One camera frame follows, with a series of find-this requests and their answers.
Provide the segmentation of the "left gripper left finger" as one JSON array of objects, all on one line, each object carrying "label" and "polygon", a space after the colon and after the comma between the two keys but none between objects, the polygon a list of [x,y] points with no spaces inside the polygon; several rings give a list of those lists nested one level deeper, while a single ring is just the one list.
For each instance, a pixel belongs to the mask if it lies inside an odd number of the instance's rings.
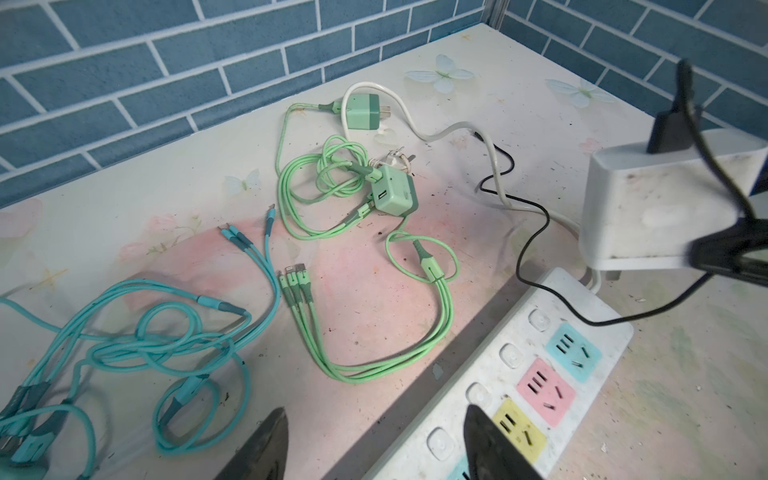
[{"label": "left gripper left finger", "polygon": [[280,480],[289,446],[289,422],[283,407],[274,409],[216,475],[215,480]]}]

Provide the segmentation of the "white power strip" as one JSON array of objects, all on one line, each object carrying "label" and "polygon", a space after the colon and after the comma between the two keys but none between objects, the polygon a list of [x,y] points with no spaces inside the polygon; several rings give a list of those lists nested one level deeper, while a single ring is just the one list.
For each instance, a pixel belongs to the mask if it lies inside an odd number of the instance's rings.
[{"label": "white power strip", "polygon": [[591,327],[616,312],[565,270],[529,288],[366,473],[368,479],[468,479],[464,419],[479,407],[507,444],[547,477],[634,334]]}]

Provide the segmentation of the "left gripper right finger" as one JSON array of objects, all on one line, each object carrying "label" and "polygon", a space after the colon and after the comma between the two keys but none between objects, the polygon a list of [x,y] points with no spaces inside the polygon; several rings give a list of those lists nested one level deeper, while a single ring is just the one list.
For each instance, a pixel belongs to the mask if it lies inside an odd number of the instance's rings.
[{"label": "left gripper right finger", "polygon": [[463,437],[469,479],[543,479],[477,405],[467,407]]}]

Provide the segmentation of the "white charger adapter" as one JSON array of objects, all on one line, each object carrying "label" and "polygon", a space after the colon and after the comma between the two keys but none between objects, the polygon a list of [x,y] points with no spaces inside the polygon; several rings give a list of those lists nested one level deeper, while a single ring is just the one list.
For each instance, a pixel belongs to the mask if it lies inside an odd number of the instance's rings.
[{"label": "white charger adapter", "polygon": [[579,249],[601,271],[686,268],[694,240],[741,218],[696,148],[650,154],[626,144],[591,156]]}]

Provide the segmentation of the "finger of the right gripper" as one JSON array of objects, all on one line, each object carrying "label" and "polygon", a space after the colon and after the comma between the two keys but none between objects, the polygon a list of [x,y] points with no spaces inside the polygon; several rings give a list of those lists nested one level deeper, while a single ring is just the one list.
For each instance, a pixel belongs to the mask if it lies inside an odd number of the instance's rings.
[{"label": "finger of the right gripper", "polygon": [[694,240],[687,258],[695,269],[766,287],[767,261],[747,257],[766,249],[767,220],[741,218],[725,230]]}]

